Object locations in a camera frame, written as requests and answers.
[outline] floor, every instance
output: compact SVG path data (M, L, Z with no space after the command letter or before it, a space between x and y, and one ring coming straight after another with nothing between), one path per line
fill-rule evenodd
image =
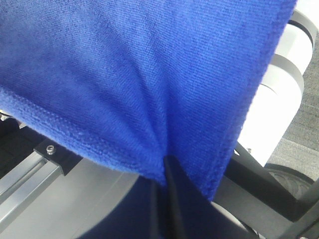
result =
M305 91L299 111L278 144L269 163L319 178L319 35L313 58L304 73Z

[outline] gray carpet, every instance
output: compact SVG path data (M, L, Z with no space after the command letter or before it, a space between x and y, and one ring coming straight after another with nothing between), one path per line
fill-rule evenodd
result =
M304 73L305 91L299 111L278 144L269 163L319 178L319 36L313 58Z

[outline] blue towel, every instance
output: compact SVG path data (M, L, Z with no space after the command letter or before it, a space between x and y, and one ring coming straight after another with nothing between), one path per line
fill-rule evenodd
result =
M211 199L295 0L1 0L0 109L107 167Z

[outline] black wheel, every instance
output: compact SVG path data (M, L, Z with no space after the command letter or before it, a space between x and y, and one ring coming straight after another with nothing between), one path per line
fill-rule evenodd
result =
M265 168L296 199L299 199L314 183L305 174L282 165L268 163Z

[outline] screw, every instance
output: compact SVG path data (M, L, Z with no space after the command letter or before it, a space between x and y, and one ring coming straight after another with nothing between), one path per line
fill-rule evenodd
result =
M53 145L49 145L47 148L46 148L46 152L47 154L49 155L53 155L55 153L55 147Z

